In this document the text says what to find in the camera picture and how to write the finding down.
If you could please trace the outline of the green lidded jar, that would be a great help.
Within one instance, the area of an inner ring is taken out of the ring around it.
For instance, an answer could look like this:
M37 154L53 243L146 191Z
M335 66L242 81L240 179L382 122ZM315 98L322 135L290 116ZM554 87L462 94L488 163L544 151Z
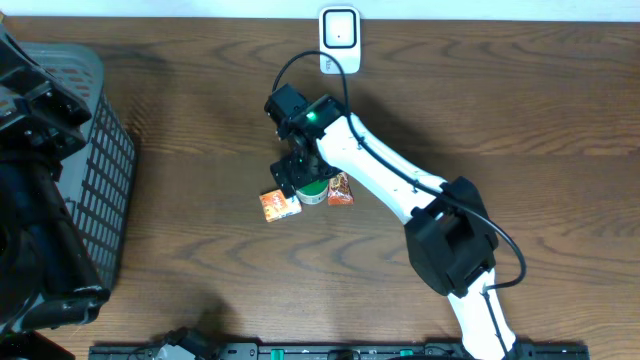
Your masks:
M296 191L298 199L306 205L317 205L323 202L328 194L329 181L319 180Z

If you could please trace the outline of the red Top chocolate bar wrapper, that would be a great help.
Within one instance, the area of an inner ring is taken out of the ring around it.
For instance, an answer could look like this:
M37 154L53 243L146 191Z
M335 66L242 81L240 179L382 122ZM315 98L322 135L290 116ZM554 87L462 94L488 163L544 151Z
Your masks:
M354 204L354 197L350 189L348 175L345 172L340 172L329 180L327 199L330 206Z

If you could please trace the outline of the orange snack box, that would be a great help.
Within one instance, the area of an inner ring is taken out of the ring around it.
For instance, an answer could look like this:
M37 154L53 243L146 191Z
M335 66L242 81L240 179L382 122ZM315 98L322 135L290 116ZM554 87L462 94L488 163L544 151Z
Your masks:
M274 190L259 196L264 216L271 223L302 212L296 196L286 198L281 190Z

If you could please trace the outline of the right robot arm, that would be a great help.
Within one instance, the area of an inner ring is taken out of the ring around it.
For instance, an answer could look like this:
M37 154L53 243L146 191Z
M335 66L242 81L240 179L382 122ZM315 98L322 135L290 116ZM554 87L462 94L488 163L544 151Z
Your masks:
M341 172L358 181L402 223L410 264L448 299L464 350L475 359L515 358L517 339L496 294L499 232L469 180L448 182L416 167L331 96L309 102L284 85L264 110L292 148L271 166L286 197Z

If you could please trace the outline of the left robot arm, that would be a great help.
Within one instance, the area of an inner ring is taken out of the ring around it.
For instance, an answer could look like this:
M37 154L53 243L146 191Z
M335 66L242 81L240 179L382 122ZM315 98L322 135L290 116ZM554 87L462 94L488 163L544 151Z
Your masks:
M66 359L46 329L94 321L122 259L134 141L91 49L1 35L1 355Z

